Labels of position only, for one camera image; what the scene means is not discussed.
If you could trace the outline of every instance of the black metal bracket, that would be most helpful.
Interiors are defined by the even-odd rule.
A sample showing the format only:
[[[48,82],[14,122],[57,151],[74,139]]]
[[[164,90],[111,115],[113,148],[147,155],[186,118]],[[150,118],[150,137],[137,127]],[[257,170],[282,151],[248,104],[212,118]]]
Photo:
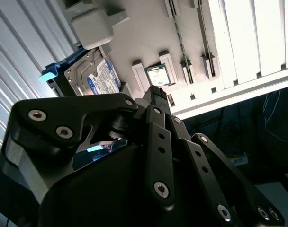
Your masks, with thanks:
[[[225,179],[221,180],[237,192],[237,196],[234,197],[234,207],[246,226],[284,226],[284,218],[278,209],[206,135],[197,133],[192,137],[192,141],[202,147],[215,173],[217,171],[225,173]]]

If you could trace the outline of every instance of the metal plate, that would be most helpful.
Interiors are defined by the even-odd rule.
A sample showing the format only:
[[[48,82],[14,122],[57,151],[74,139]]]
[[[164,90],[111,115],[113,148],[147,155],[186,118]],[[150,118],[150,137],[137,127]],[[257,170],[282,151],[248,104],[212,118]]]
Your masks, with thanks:
[[[103,56],[98,48],[92,49],[80,60],[68,68],[64,75],[70,82],[74,92],[79,95],[92,95],[87,78],[90,74],[97,75],[97,66],[102,62]]]

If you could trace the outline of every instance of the sticker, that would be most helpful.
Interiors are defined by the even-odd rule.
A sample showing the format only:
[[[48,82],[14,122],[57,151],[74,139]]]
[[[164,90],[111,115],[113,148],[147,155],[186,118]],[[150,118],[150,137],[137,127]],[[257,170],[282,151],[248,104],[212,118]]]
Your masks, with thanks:
[[[105,59],[97,66],[97,75],[90,74],[87,82],[95,95],[119,93],[121,89],[115,69]]]

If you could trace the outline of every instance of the gray plastic part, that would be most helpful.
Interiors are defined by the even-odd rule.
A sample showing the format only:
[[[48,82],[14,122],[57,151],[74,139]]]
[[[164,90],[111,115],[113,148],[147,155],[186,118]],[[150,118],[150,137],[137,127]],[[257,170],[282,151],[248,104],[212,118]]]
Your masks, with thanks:
[[[165,5],[166,5],[167,12],[168,12],[168,17],[169,17],[169,18],[172,18],[172,11],[171,11],[170,1],[171,1],[172,4],[173,4],[174,11],[175,11],[175,15],[176,15],[176,16],[177,16],[177,15],[180,15],[180,10],[179,10],[179,6],[178,6],[177,0],[165,0]]]
[[[193,8],[199,8],[199,2],[200,0],[193,0]]]
[[[103,58],[106,58],[111,52],[111,47],[109,44],[104,44],[102,46],[99,46],[99,49],[102,53]]]
[[[130,87],[128,83],[123,83],[121,88],[121,93],[128,95],[129,97],[133,98],[130,93]]]
[[[112,26],[115,26],[115,25],[118,25],[122,22],[129,20],[129,17],[126,11],[122,11],[122,12],[109,16],[108,19],[109,19],[110,24]]]
[[[109,43],[114,36],[106,12],[98,8],[74,17],[72,27],[86,50]]]
[[[202,60],[203,60],[203,66],[204,66],[204,70],[205,70],[205,75],[209,78],[212,79],[213,75],[212,75],[212,71],[211,71],[211,62],[210,59],[208,57],[206,57],[205,55],[202,55]]]

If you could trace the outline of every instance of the cable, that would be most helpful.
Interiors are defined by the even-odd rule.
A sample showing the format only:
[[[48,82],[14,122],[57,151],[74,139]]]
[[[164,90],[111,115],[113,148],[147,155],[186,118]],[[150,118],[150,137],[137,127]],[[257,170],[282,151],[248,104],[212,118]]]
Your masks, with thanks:
[[[264,111],[265,111],[265,109],[266,109],[266,106],[267,106],[267,103],[268,103],[269,99],[270,99],[275,93],[273,93],[269,98],[267,98],[267,95],[268,95],[268,94],[266,95],[266,99],[265,99],[265,102],[264,102],[264,105],[263,105],[263,113],[264,113]],[[286,141],[288,141],[288,139],[287,139],[287,140],[284,140],[284,139],[280,138],[279,136],[277,136],[276,134],[272,133],[271,131],[269,131],[269,130],[267,129],[267,123],[268,123],[268,121],[271,119],[272,115],[274,114],[274,112],[275,112],[275,110],[276,110],[276,107],[277,107],[277,104],[278,104],[280,95],[281,95],[281,91],[279,91],[279,95],[278,95],[277,101],[276,101],[276,103],[275,103],[275,106],[273,107],[273,110],[272,110],[269,118],[266,120],[266,118],[264,117],[264,120],[265,120],[265,131],[268,132],[270,135],[274,136],[275,138],[279,139],[280,141],[286,142]]]
[[[268,103],[268,101],[270,100],[270,98],[271,98],[274,94],[276,94],[276,93],[277,93],[277,91],[274,92],[269,98],[267,98],[267,97],[268,97],[268,94],[266,95],[266,99],[265,99],[265,102],[264,102],[264,105],[263,105],[263,112],[265,111],[266,106],[267,106],[267,103]]]

